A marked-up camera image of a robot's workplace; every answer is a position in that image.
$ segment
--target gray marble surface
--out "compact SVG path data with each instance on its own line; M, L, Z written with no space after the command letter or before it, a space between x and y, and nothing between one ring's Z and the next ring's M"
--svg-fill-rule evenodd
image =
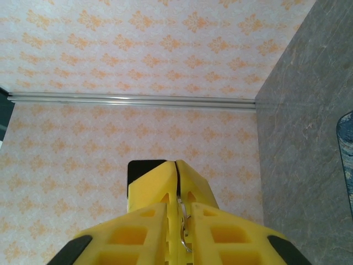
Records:
M353 264L336 125L353 109L353 1L317 0L256 97L265 225L313 264Z

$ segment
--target wallpaper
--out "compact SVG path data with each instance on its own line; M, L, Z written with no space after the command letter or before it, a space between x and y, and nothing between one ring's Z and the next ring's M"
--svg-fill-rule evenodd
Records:
M314 2L1 1L0 86L255 98Z
M221 209L263 222L253 112L16 104L0 149L0 260L44 264L126 213L127 164L183 159Z

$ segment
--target yellow plastic robot part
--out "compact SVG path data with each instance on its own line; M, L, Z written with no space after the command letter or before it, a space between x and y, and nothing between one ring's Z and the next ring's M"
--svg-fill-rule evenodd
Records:
M92 238L75 265L310 264L282 234L219 210L206 179L182 160L162 163L128 189L126 215L75 237ZM279 255L269 236L291 246Z

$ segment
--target blue fabric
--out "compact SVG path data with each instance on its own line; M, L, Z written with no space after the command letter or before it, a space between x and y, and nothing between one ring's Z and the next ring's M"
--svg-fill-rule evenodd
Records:
M353 217L353 112L338 121L337 136Z

